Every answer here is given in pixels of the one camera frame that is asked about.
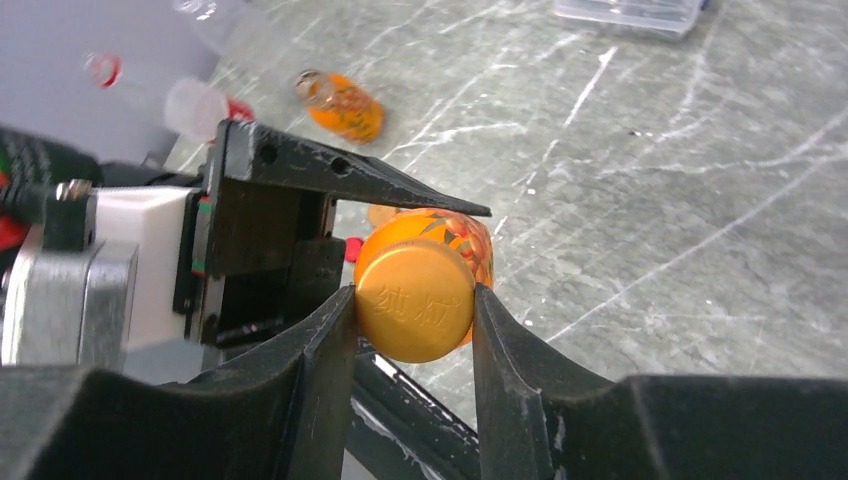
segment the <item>red label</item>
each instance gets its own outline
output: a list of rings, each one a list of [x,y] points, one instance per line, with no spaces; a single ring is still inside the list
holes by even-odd
[[[253,116],[253,110],[251,110],[248,104],[234,98],[230,98],[227,99],[227,105],[230,108],[231,120],[240,120],[242,122],[256,121],[256,117]]]

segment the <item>gray marble surface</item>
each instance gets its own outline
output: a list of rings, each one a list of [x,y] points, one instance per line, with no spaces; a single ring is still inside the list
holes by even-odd
[[[265,123],[491,206],[495,291],[565,355],[613,379],[848,376],[841,0],[716,0],[678,44],[569,28],[549,0],[260,8],[214,83]],[[377,142],[304,116],[290,81],[310,66],[385,105]],[[167,165],[204,156],[181,139]],[[364,206],[339,212],[337,236],[369,233]],[[473,425],[469,350],[404,368]]]

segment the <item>screw hole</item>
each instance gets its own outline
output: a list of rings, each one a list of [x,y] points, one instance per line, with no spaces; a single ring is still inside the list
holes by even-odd
[[[350,173],[350,162],[341,157],[336,157],[330,163],[330,170],[336,175],[343,177]]]
[[[256,158],[265,165],[273,165],[277,161],[277,148],[273,145],[262,145],[256,151]]]

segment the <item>orange bottle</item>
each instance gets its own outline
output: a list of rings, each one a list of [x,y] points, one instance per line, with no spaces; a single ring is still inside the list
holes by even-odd
[[[342,75],[307,70],[295,92],[315,123],[351,143],[369,143],[383,128],[383,107]]]
[[[434,208],[398,213],[365,241],[356,262],[359,326],[389,358],[436,360],[471,341],[477,282],[494,286],[485,225]]]

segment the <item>red bottle cap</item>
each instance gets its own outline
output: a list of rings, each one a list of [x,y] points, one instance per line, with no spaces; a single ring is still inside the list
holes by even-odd
[[[364,244],[365,240],[359,237],[350,237],[345,240],[345,261],[356,263],[356,260],[359,259],[359,252],[362,250],[362,245]]]

